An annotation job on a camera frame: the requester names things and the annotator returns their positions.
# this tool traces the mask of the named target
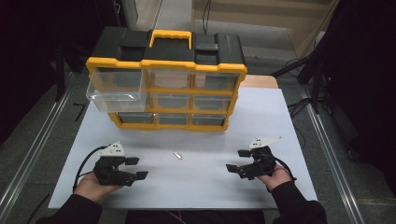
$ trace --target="carrying handle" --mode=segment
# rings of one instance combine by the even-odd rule
[[[169,30],[153,30],[149,46],[152,48],[155,38],[169,38],[169,39],[188,39],[189,49],[192,47],[192,35],[189,31],[169,31]]]

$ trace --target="floor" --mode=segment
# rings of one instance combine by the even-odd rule
[[[149,23],[155,18],[147,19]],[[287,33],[283,29],[252,25],[210,22],[208,32],[236,33],[241,37],[246,55],[248,73],[268,75],[284,67],[295,58]],[[0,147],[0,223],[25,223],[35,208],[55,187],[63,169],[68,151],[71,148],[78,127],[83,119],[83,106],[88,103],[85,97],[89,79],[84,70],[81,74],[66,72],[69,92],[58,104],[54,103],[56,87],[52,87],[37,102],[34,108],[21,121],[8,140]],[[300,86],[296,81],[298,70],[277,78],[288,105],[298,103],[305,98],[310,85]],[[318,200],[326,209],[329,223],[396,223],[394,196],[380,172],[366,163],[351,161],[347,155],[347,146],[336,124],[323,108],[318,107],[320,119],[330,149],[339,165],[344,183],[337,183],[333,170],[334,161],[329,161],[326,146],[313,123],[310,107],[303,109],[293,123],[299,137],[308,170],[316,189]],[[60,110],[59,116],[53,116]],[[32,165],[24,169],[21,164]],[[28,176],[20,178],[21,172]],[[343,192],[347,187],[350,194]],[[345,202],[354,199],[356,213],[350,214]],[[50,216],[55,211],[47,208],[49,200],[38,209],[33,221],[39,217]],[[126,211],[106,210],[100,223],[123,223]],[[271,223],[277,211],[265,211],[266,220]]]

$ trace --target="metal rail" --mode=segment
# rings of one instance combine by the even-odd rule
[[[302,85],[301,87],[303,97],[311,97],[306,85]],[[311,105],[309,105],[307,109],[309,117],[311,118],[311,121],[315,127],[315,131],[317,132],[319,142],[323,148],[324,155],[326,156],[327,163],[329,163],[330,170],[332,171],[335,184],[337,185],[341,199],[343,200],[344,206],[346,207],[346,212],[349,215],[349,219],[351,223],[363,224],[364,220],[358,207],[358,203],[353,196],[352,190],[347,183],[347,179],[340,166],[340,163],[335,156],[334,150],[332,149],[332,144],[330,143],[329,137],[324,130],[320,116],[315,113],[315,110]]]
[[[0,223],[6,223],[6,219],[8,218],[12,207],[17,201],[26,180],[29,177],[29,174],[33,170],[36,161],[38,160],[40,153],[47,142],[48,137],[54,127],[56,121],[58,120],[62,110],[64,109],[64,104],[66,103],[70,90],[74,83],[76,82],[76,74],[69,73],[66,77],[65,81],[65,91],[64,95],[61,99],[55,103],[49,112],[46,120],[44,121],[43,126],[35,138],[35,141],[31,145],[29,151],[27,152],[23,162],[21,163],[20,168],[17,173],[12,178],[11,182],[9,182],[6,190],[1,196],[0,201]]]

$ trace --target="person's left hand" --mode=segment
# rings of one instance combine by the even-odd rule
[[[122,188],[122,186],[101,185],[95,174],[89,173],[84,175],[81,181],[79,181],[74,193],[99,203],[107,194],[120,188]]]

